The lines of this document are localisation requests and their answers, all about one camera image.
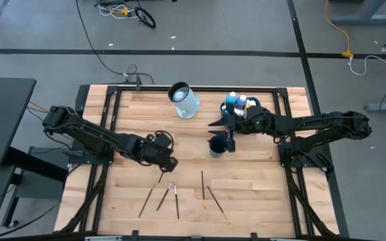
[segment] yellow cable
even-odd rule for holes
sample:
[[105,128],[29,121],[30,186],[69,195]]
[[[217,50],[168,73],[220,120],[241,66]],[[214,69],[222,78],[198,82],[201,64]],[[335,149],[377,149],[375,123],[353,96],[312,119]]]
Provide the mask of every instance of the yellow cable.
[[326,1],[326,6],[324,7],[324,16],[327,22],[338,31],[341,31],[346,36],[346,51],[342,53],[342,56],[344,56],[345,58],[353,57],[354,55],[351,53],[351,50],[349,48],[349,35],[329,20],[329,18],[327,17],[327,5],[328,5],[328,0]]
[[30,101],[29,103],[31,103],[32,105],[34,105],[34,106],[36,106],[36,107],[38,107],[38,108],[40,108],[40,109],[42,109],[42,110],[44,110],[44,111],[46,111],[46,112],[48,112],[48,109],[46,109],[46,108],[40,106],[40,105],[37,104],[37,103],[34,103],[34,102],[32,102],[32,101]]

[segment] wooden tabletop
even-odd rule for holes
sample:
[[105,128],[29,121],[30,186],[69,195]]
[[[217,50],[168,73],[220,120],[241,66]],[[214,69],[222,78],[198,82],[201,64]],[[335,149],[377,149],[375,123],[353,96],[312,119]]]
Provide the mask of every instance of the wooden tabletop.
[[[83,117],[99,124],[107,86],[90,86]],[[292,116],[310,115],[304,88],[287,88]],[[157,130],[171,133],[174,154],[179,161],[172,173],[165,173],[160,184],[158,166],[143,167],[118,154],[109,168],[101,212],[99,234],[130,235],[139,230],[146,236],[259,237],[295,236],[285,171],[279,164],[277,146],[267,135],[236,135],[236,152],[212,158],[207,140],[208,127],[220,118],[218,108],[224,92],[197,92],[200,110],[191,119],[181,119],[167,92],[122,91],[116,133],[135,133],[145,137]],[[262,106],[275,112],[270,93],[246,93],[258,98]],[[307,136],[313,132],[299,132]],[[227,219],[205,187],[202,203],[201,171],[220,203]],[[84,201],[90,165],[83,165],[66,180],[55,230],[64,227]],[[325,174],[317,168],[304,168],[309,202],[330,230],[338,233]],[[174,191],[171,189],[159,211],[156,208],[168,184],[177,184],[180,219],[177,219]],[[155,186],[145,210],[139,212]],[[298,203],[303,233],[306,223]],[[93,211],[89,212],[91,227]]]

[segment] gray floor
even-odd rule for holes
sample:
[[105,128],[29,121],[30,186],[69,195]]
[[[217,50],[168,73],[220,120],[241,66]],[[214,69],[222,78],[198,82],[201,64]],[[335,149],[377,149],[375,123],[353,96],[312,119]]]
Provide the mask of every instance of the gray floor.
[[[298,51],[285,1],[143,1],[143,7],[157,22],[156,29],[149,29],[137,20],[103,17],[92,7],[93,0],[79,2],[96,49]],[[295,1],[306,50],[341,53],[346,47],[344,36],[325,22],[324,3]],[[361,7],[364,5],[332,3],[329,14],[348,14]],[[381,12],[386,13],[386,4]],[[354,53],[378,54],[386,43],[386,26],[342,28],[351,36]],[[89,46],[74,0],[11,0],[0,18],[0,48],[89,49]],[[186,81],[203,85],[306,87],[299,58],[103,56],[102,59],[118,71],[137,64],[140,72],[153,75],[156,84]],[[369,73],[362,77],[350,73],[346,60],[309,59],[309,62],[323,112],[364,112],[366,103],[380,101],[386,91],[386,65],[379,60],[368,61]],[[354,68],[362,72],[363,60],[355,60]],[[47,107],[73,106],[80,84],[123,81],[106,71],[96,56],[88,55],[0,54],[0,76],[35,78],[38,82],[32,100]],[[386,240],[386,113],[367,115],[373,127],[369,138],[338,141],[330,147],[350,236]],[[31,145],[58,146],[41,133],[39,120],[26,113],[13,146],[24,151]],[[56,202],[23,199],[15,217],[25,223]],[[12,236],[50,233],[56,214],[54,210]]]

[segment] wheel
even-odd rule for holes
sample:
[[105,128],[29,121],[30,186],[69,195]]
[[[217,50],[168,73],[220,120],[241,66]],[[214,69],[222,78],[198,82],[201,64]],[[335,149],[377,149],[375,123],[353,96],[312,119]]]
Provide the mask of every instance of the wheel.
[[14,227],[16,227],[17,225],[19,225],[19,221],[17,221],[17,220],[12,220],[12,221],[10,222],[10,224],[7,226],[7,228],[14,228]]

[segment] black desk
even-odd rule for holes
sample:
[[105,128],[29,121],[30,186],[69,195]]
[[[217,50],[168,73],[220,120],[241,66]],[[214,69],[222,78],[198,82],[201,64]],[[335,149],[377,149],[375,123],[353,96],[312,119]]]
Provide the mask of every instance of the black desk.
[[[33,79],[0,78],[0,207],[9,184],[20,184],[21,175],[14,174],[15,167],[61,182],[66,178],[65,168],[10,147],[35,83]],[[10,204],[8,212],[14,212],[12,207],[13,205]]]

